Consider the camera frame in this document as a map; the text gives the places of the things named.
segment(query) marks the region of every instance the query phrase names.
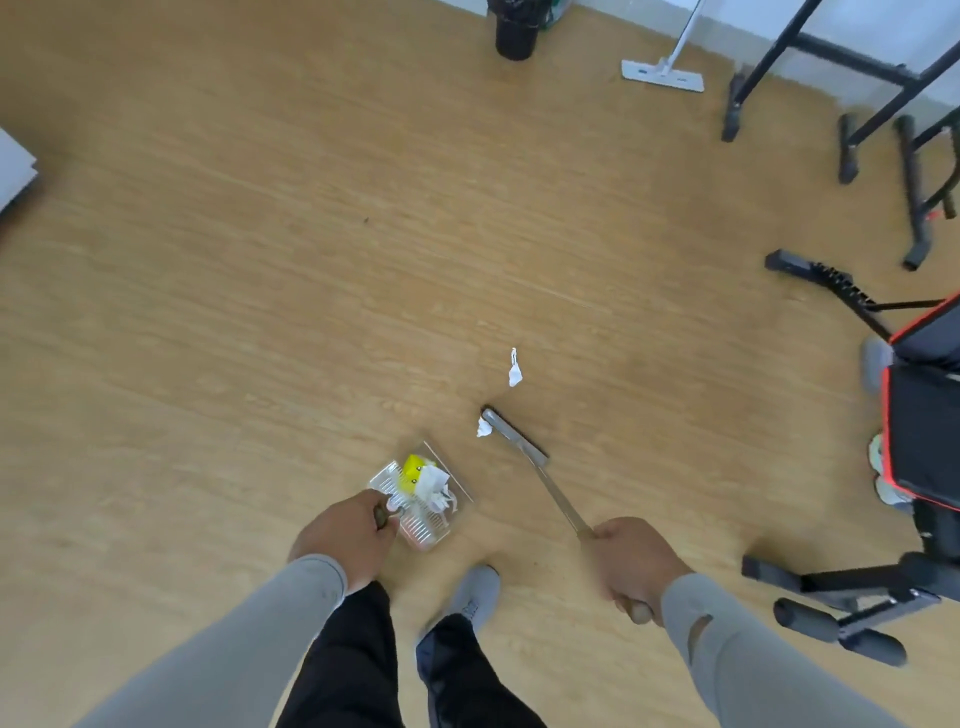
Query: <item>debris on floor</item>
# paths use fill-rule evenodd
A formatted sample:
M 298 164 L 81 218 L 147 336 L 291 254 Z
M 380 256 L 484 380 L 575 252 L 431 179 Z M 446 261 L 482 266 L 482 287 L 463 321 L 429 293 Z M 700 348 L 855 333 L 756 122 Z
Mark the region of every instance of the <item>debris on floor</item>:
M 520 371 L 520 365 L 516 363 L 516 347 L 510 352 L 510 386 L 516 387 L 523 380 L 523 373 Z

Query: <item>weight bench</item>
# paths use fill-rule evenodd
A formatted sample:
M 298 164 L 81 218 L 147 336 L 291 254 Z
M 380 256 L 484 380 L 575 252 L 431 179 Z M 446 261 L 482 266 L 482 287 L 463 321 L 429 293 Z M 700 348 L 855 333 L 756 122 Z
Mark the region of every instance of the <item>weight bench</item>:
M 937 301 L 877 303 L 847 273 L 787 251 L 767 255 L 766 267 L 826 288 L 890 345 L 881 377 L 883 477 L 911 496 L 923 551 L 896 564 L 797 574 L 743 557 L 744 576 L 846 613 L 780 598 L 778 624 L 827 643 L 900 667 L 906 649 L 877 632 L 885 622 L 939 604 L 960 601 L 960 293 Z M 929 307 L 923 317 L 893 332 L 877 313 Z M 879 597 L 861 606 L 861 597 Z

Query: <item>mop head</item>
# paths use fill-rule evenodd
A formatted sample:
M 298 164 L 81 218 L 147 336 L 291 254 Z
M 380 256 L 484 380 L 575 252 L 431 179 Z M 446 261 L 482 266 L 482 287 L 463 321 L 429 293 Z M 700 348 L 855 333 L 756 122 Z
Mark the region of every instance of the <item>mop head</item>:
M 652 63 L 637 63 L 636 61 L 621 61 L 620 73 L 628 81 L 641 81 L 645 84 L 665 85 L 670 88 L 679 88 L 683 91 L 704 92 L 704 77 L 699 73 L 689 71 L 666 70 L 663 61 L 656 65 Z
M 530 458 L 530 462 L 538 468 L 545 468 L 546 464 L 550 462 L 550 458 L 546 452 L 524 437 L 522 432 L 507 422 L 507 420 L 491 406 L 486 405 L 480 410 L 480 420 L 481 422 L 486 422 L 492 429 L 495 429 L 507 438 L 507 441 L 511 445 Z

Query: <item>person's leg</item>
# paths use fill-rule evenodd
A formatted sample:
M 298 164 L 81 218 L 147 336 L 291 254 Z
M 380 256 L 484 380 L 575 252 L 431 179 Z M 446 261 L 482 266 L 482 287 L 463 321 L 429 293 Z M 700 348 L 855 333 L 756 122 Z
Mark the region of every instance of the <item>person's leg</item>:
M 432 728 L 544 728 L 499 681 L 477 642 L 475 630 L 490 618 L 499 593 L 497 572 L 474 567 L 417 645 Z
M 330 615 L 276 728 L 400 728 L 390 597 L 374 581 Z

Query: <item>sneaker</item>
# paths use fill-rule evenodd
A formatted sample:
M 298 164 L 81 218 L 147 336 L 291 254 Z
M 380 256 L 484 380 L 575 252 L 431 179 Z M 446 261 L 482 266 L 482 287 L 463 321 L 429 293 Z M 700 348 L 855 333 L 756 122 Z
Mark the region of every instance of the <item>sneaker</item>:
M 879 434 L 870 441 L 867 447 L 867 457 L 870 458 L 870 467 L 876 474 L 883 475 L 883 434 Z
M 913 513 L 913 498 L 900 488 L 894 488 L 882 476 L 878 476 L 874 481 L 874 488 L 877 497 L 886 505 L 904 513 Z
M 473 632 L 478 632 L 492 616 L 499 597 L 500 574 L 496 569 L 487 564 L 473 567 L 460 580 L 457 591 L 444 609 L 420 632 L 417 643 L 420 643 L 441 619 L 450 615 L 463 615 L 473 627 Z

